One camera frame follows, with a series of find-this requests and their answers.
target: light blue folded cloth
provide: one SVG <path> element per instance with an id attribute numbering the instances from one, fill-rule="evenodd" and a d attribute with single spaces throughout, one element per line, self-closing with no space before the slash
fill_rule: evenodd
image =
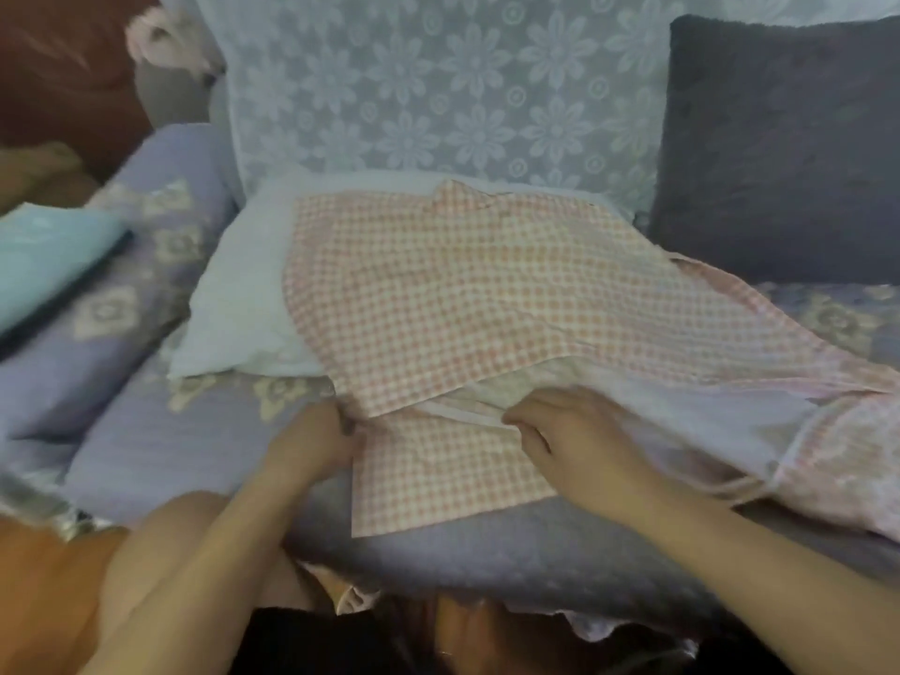
<path id="1" fill-rule="evenodd" d="M 126 231 L 102 210 L 23 203 L 0 218 L 0 335 L 84 274 Z"/>

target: black shorts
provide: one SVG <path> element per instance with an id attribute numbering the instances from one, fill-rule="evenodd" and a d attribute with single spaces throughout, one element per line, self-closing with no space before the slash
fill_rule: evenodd
<path id="1" fill-rule="evenodd" d="M 230 675 L 420 675 L 371 611 L 321 615 L 289 608 L 253 612 Z"/>

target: wooden floor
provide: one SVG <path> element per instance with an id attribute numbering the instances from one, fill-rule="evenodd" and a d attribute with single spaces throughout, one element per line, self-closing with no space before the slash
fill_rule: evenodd
<path id="1" fill-rule="evenodd" d="M 63 543 L 0 517 L 0 675 L 75 675 L 96 648 L 108 560 L 126 533 Z M 512 615 L 492 603 L 436 601 L 434 644 L 456 675 L 597 673 L 605 658 L 557 616 Z"/>

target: pink gingham fabric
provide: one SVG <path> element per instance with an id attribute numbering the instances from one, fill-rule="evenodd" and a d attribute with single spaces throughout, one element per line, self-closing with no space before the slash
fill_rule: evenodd
<path id="1" fill-rule="evenodd" d="M 512 432 L 414 406 L 580 357 L 668 387 L 819 398 L 770 487 L 799 510 L 900 537 L 900 374 L 827 344 L 737 278 L 546 194 L 447 181 L 431 197 L 342 192 L 296 210 L 288 310 L 337 393 L 378 418 L 354 465 L 354 535 L 553 494 Z"/>

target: hand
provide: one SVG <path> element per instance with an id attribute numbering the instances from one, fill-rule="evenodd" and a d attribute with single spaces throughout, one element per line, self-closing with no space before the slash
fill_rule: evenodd
<path id="1" fill-rule="evenodd" d="M 631 525 L 668 479 L 619 427 L 624 410 L 592 390 L 541 389 L 507 410 L 522 449 L 565 499 Z"/>
<path id="2" fill-rule="evenodd" d="M 305 491 L 349 466 L 366 444 L 365 431 L 339 400 L 322 400 L 300 410 L 269 443 L 262 472 Z"/>

